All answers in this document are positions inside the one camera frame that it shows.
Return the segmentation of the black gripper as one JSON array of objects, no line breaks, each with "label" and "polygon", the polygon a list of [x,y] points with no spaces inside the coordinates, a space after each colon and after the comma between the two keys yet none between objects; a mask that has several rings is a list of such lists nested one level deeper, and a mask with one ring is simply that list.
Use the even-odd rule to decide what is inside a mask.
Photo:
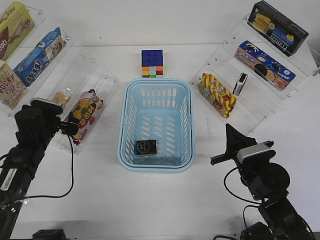
[{"label": "black gripper", "polygon": [[225,125],[226,129],[226,150],[223,154],[212,156],[212,166],[233,160],[237,167],[254,166],[257,168],[269,163],[274,157],[274,150],[271,147],[274,141],[267,140],[257,143],[253,137],[248,137],[237,131],[231,124]]},{"label": "black gripper", "polygon": [[68,114],[68,122],[61,121],[52,110],[45,110],[31,105],[23,105],[14,115],[18,128],[15,133],[19,145],[48,145],[58,128],[61,133],[74,136],[78,133],[80,120],[72,111]]}]

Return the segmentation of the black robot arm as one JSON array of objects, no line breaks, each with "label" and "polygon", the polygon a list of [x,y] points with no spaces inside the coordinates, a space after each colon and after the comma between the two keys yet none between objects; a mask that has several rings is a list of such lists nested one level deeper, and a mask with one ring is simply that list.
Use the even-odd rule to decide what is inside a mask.
[{"label": "black robot arm", "polygon": [[253,197],[264,223],[246,225],[242,240],[314,240],[307,222],[297,213],[287,196],[290,176],[281,165],[271,162],[276,152],[273,141],[258,143],[227,123],[225,153],[211,157],[211,165],[233,160],[240,180]]},{"label": "black robot arm", "polygon": [[79,119],[69,113],[67,121],[59,114],[62,107],[43,102],[24,105],[14,115],[18,131],[18,144],[1,157],[0,167],[0,238],[11,237],[19,216],[23,201],[27,200],[27,191],[34,179],[45,151],[59,130],[67,136],[75,135],[79,128]]}]

